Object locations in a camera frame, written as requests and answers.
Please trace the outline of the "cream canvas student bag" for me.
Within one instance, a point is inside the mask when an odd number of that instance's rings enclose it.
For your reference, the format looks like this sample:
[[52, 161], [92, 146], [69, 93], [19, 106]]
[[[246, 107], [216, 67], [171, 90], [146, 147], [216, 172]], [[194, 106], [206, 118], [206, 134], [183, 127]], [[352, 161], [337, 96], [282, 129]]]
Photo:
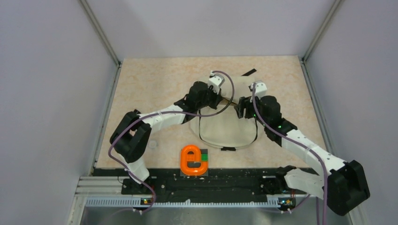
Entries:
[[262, 126], [254, 118], [238, 118], [234, 106], [240, 97], [250, 97], [249, 85], [257, 80], [251, 70], [233, 76], [233, 101], [222, 113], [212, 117], [196, 117], [189, 122], [191, 131], [205, 144], [215, 148], [247, 148], [264, 136]]

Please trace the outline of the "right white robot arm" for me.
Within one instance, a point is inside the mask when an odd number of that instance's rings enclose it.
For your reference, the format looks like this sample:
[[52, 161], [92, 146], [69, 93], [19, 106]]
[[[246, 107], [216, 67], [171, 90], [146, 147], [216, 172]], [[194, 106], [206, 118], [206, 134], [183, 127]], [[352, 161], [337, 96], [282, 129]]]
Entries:
[[297, 189], [323, 201], [335, 214], [344, 216], [365, 200], [369, 191], [363, 166], [332, 155], [307, 138], [296, 125], [282, 117], [274, 96], [241, 97], [235, 106], [238, 118], [256, 119], [267, 138], [304, 161], [315, 173], [294, 166], [279, 168], [275, 187], [281, 193]]

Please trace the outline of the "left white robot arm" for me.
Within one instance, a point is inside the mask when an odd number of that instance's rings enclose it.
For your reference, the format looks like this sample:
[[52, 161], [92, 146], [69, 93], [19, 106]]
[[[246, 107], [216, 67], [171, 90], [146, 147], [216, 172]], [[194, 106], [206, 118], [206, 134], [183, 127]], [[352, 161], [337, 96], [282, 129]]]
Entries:
[[142, 114], [138, 110], [128, 112], [110, 137], [110, 150], [121, 157], [120, 163], [133, 178], [132, 186], [140, 194], [149, 191], [149, 171], [143, 160], [152, 133], [172, 125], [187, 123], [199, 116], [205, 107], [216, 109], [222, 100], [222, 82], [195, 82], [182, 99], [171, 106], [153, 113]]

